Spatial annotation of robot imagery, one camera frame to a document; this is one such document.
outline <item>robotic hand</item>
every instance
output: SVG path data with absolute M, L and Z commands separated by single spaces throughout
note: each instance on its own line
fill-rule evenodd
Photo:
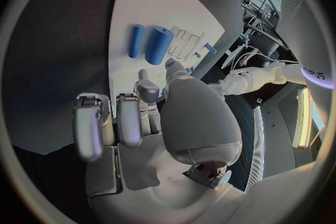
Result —
M 232 70 L 224 80 L 209 86 L 219 95 L 239 95 L 256 91 L 266 83 L 285 84 L 287 81 L 305 85 L 299 64 L 273 62 L 268 67 L 248 67 Z

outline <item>blue cylinder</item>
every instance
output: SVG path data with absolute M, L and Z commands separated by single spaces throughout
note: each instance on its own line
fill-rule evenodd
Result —
M 211 54 L 217 53 L 217 51 L 209 43 L 206 43 L 205 47 L 209 50 Z
M 144 27 L 140 24 L 134 24 L 132 43 L 130 44 L 128 56 L 136 58 L 139 53 L 140 43 L 143 35 Z
M 145 59 L 150 64 L 158 66 L 174 38 L 174 34 L 166 28 L 155 26 L 150 44 L 147 48 Z

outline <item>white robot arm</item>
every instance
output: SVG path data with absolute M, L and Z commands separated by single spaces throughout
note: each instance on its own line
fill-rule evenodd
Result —
M 211 84 L 220 95 L 239 95 L 256 91 L 266 83 L 285 84 L 287 81 L 305 85 L 299 64 L 273 62 L 268 67 L 247 67 L 232 70 L 218 84 Z

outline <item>purple light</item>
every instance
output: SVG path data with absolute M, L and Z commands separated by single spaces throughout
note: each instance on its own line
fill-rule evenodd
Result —
M 314 84 L 317 84 L 317 85 L 319 85 L 319 86 L 321 86 L 321 87 L 325 87 L 325 88 L 335 88 L 335 85 L 334 85 L 334 84 L 323 83 L 323 82 L 321 82 L 320 80 L 317 80 L 316 78 L 314 78 L 314 77 L 312 77 L 312 76 L 309 76 L 309 75 L 304 71 L 303 68 L 301 68 L 301 72 L 302 72 L 302 74 L 303 74 L 303 76 L 304 76 L 305 78 L 307 78 L 309 81 L 311 81 L 311 82 L 314 83 Z

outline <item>white board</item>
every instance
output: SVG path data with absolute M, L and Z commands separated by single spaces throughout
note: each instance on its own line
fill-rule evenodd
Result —
M 128 57 L 133 24 L 145 27 L 138 57 Z M 167 53 L 159 66 L 153 66 L 144 59 L 151 32 L 162 26 L 178 36 L 181 30 L 190 36 L 199 37 L 188 43 L 188 50 L 181 49 L 184 67 L 196 67 L 206 56 L 206 43 L 214 46 L 224 33 L 223 27 L 198 0 L 115 0 L 109 37 L 109 80 L 113 115 L 115 100 L 122 91 L 133 91 L 138 80 L 138 71 L 146 69 L 150 80 L 162 91 L 165 87 L 165 62 L 177 59 L 174 53 Z

